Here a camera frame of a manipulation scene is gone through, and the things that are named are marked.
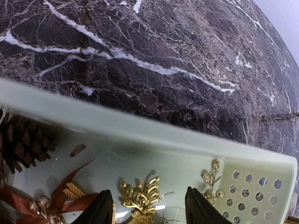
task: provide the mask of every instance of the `brown marble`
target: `brown marble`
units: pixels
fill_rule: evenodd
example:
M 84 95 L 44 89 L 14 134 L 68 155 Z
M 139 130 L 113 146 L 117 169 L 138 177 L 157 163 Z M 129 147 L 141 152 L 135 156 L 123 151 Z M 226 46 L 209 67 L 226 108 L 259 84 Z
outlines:
M 252 0 L 0 3 L 2 77 L 297 158 L 298 74 Z

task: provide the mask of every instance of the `white marble vein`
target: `white marble vein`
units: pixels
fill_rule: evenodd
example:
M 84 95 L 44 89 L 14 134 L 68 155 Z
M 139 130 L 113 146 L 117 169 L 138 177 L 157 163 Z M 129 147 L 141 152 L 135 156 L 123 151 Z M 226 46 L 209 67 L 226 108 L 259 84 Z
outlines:
M 121 1 L 120 5 L 121 6 L 126 6 L 128 3 L 126 1 Z
M 106 5 L 107 5 L 108 7 L 110 7 L 110 3 L 108 2 L 108 0 L 104 0 L 104 2 L 106 3 Z
M 243 131 L 244 131 L 244 136 L 245 136 L 246 144 L 249 145 L 249 143 L 248 143 L 248 136 L 247 136 L 245 127 L 244 127 L 244 125 L 242 125 L 242 126 L 243 126 Z
M 230 81 L 222 81 L 222 80 L 220 80 L 219 83 L 221 83 L 221 84 L 228 84 L 232 88 L 235 88 L 235 87 L 238 86 L 237 84 L 234 84 L 234 83 L 232 83 Z
M 47 68 L 47 69 L 45 69 L 45 70 L 42 70 L 42 71 L 38 74 L 38 76 L 42 77 L 42 76 L 43 76 L 44 74 L 46 74 L 47 72 L 52 71 L 52 70 L 55 70 L 55 69 L 57 69 L 57 68 L 60 68 L 60 67 L 63 66 L 65 63 L 70 62 L 70 61 L 72 61 L 72 60 L 78 60 L 78 61 L 81 61 L 81 62 L 87 62 L 87 61 L 89 61 L 89 59 L 84 59 L 84 58 L 81 58 L 81 57 L 79 57 L 79 56 L 77 56 L 77 55 L 69 55 L 69 56 L 67 57 L 67 59 L 64 60 L 63 62 L 61 62 L 61 63 L 59 63 L 59 64 L 56 64 L 56 65 L 54 65 L 54 66 L 52 66 L 52 67 L 49 67 L 49 68 Z
M 252 69 L 250 62 L 245 62 L 244 66 L 248 69 Z
M 289 94 L 285 88 L 285 83 L 282 82 L 283 86 L 284 86 L 284 90 L 285 90 L 285 95 L 286 95 L 286 98 L 288 99 L 288 107 L 289 107 L 289 112 L 290 114 L 292 113 L 292 108 L 291 108 L 291 103 L 290 103 L 290 98 L 289 98 Z
M 32 2 L 30 2 L 30 3 L 28 4 L 27 8 L 24 9 L 22 12 L 14 14 L 14 15 L 10 18 L 9 26 L 8 26 L 8 27 L 10 27 L 10 24 L 11 24 L 12 19 L 13 19 L 14 17 L 17 17 L 17 16 L 20 16 L 20 15 L 24 15 L 24 14 L 26 14 L 26 13 L 29 11 L 29 8 L 32 6 L 32 4 L 35 3 L 35 2 L 36 2 L 36 0 L 33 0 Z
M 271 40 L 271 44 L 275 45 L 277 48 L 278 46 L 276 45 L 276 43 L 274 42 L 274 40 L 271 38 L 271 36 L 267 33 L 267 31 L 262 27 L 262 25 L 260 24 L 259 21 L 255 21 L 248 13 L 246 13 L 244 11 L 244 9 L 242 9 L 239 5 L 235 4 L 234 2 L 230 1 L 230 0 L 226 0 L 227 2 L 229 2 L 231 5 L 233 5 L 235 8 L 240 9 L 252 22 L 253 24 L 256 26 L 258 26 L 266 35 L 267 37 Z
M 80 83 L 78 81 L 58 81 L 57 83 L 62 84 L 62 85 L 63 84 L 75 84 L 78 87 L 80 87 L 81 91 L 83 93 L 85 93 L 86 95 L 88 95 L 88 96 L 91 96 L 93 94 L 93 92 L 96 90 L 95 88 L 85 86 L 85 85 L 83 85 L 82 83 Z
M 5 3 L 4 3 L 5 12 L 7 12 L 7 5 L 8 5 L 8 0 L 5 0 Z
M 136 0 L 135 5 L 133 6 L 133 10 L 136 12 L 136 14 L 139 13 L 139 9 L 140 9 L 140 6 L 141 6 L 141 2 L 142 2 L 142 0 Z
M 5 36 L 0 36 L 0 42 L 1 41 L 6 41 L 7 43 L 10 43 L 12 45 L 17 45 L 20 48 L 29 49 L 29 50 L 41 52 L 41 53 L 47 52 L 47 51 L 55 51 L 55 52 L 61 52 L 61 53 L 78 54 L 78 53 L 80 53 L 80 49 L 81 49 L 81 48 L 64 49 L 64 48 L 56 48 L 56 47 L 45 47 L 45 48 L 33 47 L 31 45 L 19 42 L 16 38 L 14 38 L 12 36 L 10 30 L 6 32 Z
M 223 43 L 223 41 L 222 41 L 219 37 L 217 37 L 216 34 L 213 34 L 213 36 L 214 36 L 218 41 L 220 41 L 221 43 Z
M 85 26 L 78 25 L 75 21 L 69 19 L 67 16 L 65 16 L 65 15 L 61 14 L 60 12 L 58 12 L 55 9 L 55 7 L 52 4 L 50 4 L 47 0 L 45 0 L 44 3 L 47 6 L 49 6 L 49 9 L 50 9 L 51 13 L 54 16 L 56 16 L 57 18 L 64 21 L 67 25 L 75 28 L 80 33 L 83 33 L 86 36 L 90 37 L 95 42 L 107 47 L 110 50 L 110 53 L 112 54 L 112 56 L 111 56 L 107 52 L 102 52 L 102 53 L 97 53 L 96 55 L 98 55 L 98 56 L 105 57 L 107 60 L 126 59 L 126 60 L 129 60 L 131 62 L 134 62 L 137 66 L 139 66 L 141 68 L 148 69 L 150 71 L 154 71 L 154 72 L 156 72 L 160 75 L 175 75 L 175 74 L 179 74 L 179 73 L 187 74 L 189 77 L 199 79 L 202 82 L 204 82 L 205 84 L 209 85 L 210 87 L 212 87 L 216 90 L 219 90 L 221 92 L 230 92 L 230 93 L 232 93 L 232 92 L 235 91 L 234 88 L 222 88 L 219 85 L 216 85 L 212 82 L 209 82 L 206 79 L 206 77 L 204 75 L 202 75 L 201 73 L 200 73 L 200 75 L 197 75 L 195 73 L 186 71 L 185 69 L 181 69 L 181 68 L 178 68 L 178 67 L 175 67 L 175 66 L 171 66 L 170 68 L 164 68 L 161 65 L 144 62 L 144 61 L 134 57 L 133 55 L 125 52 L 121 48 L 110 47 L 111 44 L 106 43 L 106 41 L 104 41 L 103 39 L 98 37 L 96 34 L 90 32 L 89 30 L 87 30 Z

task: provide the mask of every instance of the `gold leaf ornament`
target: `gold leaf ornament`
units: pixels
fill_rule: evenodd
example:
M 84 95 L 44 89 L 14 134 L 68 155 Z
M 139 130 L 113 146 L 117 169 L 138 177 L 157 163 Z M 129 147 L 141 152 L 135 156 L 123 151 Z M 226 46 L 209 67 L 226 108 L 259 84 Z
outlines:
M 203 196 L 211 203 L 211 205 L 215 206 L 216 205 L 216 199 L 217 198 L 223 198 L 224 197 L 224 190 L 223 189 L 218 189 L 215 193 L 213 194 L 214 191 L 214 186 L 215 184 L 220 180 L 221 176 L 216 178 L 217 172 L 220 167 L 220 162 L 219 160 L 214 160 L 212 162 L 212 172 L 209 174 L 208 172 L 204 172 L 202 174 L 202 179 L 204 182 L 206 182 L 209 185 L 210 189 L 207 189 L 206 192 L 203 194 Z
M 127 189 L 128 184 L 121 184 L 122 206 L 134 208 L 132 219 L 128 224 L 151 224 L 152 216 L 155 214 L 153 203 L 160 202 L 160 192 L 158 191 L 160 178 L 157 176 L 151 179 L 143 188 L 142 183 L 138 183 L 136 188 Z
M 63 192 L 73 201 L 85 195 L 85 193 L 73 182 L 66 183 L 66 188 Z

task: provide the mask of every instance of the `brown ribbon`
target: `brown ribbon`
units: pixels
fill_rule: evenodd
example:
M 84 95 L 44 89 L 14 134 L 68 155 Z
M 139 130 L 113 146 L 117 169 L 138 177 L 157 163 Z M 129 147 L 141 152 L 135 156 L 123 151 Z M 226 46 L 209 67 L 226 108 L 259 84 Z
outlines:
M 98 193 L 92 193 L 82 196 L 76 201 L 65 204 L 67 195 L 63 192 L 66 188 L 66 183 L 71 182 L 74 175 L 83 167 L 89 165 L 91 162 L 81 166 L 80 168 L 71 172 L 55 189 L 51 196 L 51 206 L 49 213 L 65 213 L 71 211 L 83 211 L 85 210 L 91 202 L 97 197 Z M 37 214 L 37 212 L 30 209 L 31 200 L 16 194 L 6 188 L 0 190 L 0 200 L 6 202 L 15 208 L 18 212 L 26 215 L 25 218 L 20 218 L 16 221 L 17 224 L 47 224 L 47 219 L 44 216 Z

